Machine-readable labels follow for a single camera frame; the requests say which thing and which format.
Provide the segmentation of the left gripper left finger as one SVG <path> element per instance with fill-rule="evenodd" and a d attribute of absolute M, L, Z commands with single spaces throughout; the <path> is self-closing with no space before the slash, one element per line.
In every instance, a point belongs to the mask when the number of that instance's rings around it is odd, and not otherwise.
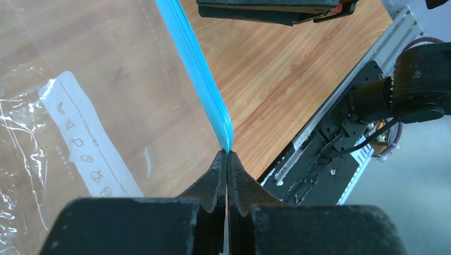
<path fill-rule="evenodd" d="M 174 198 L 80 198 L 58 215 L 41 254 L 220 254 L 227 154 Z"/>

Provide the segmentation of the clear zip top bag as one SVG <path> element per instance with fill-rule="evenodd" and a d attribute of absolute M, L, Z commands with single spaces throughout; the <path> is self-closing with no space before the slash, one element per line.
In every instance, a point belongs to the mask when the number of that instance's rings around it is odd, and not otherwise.
<path fill-rule="evenodd" d="M 82 197 L 174 197 L 229 150 L 179 1 L 1 1 L 1 254 Z"/>

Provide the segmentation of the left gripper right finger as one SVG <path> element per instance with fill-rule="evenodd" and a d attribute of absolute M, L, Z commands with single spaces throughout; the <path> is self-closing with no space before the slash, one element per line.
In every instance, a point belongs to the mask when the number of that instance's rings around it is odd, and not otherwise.
<path fill-rule="evenodd" d="M 231 254 L 406 254 L 388 215 L 375 206 L 293 206 L 263 188 L 239 156 L 227 156 Z"/>

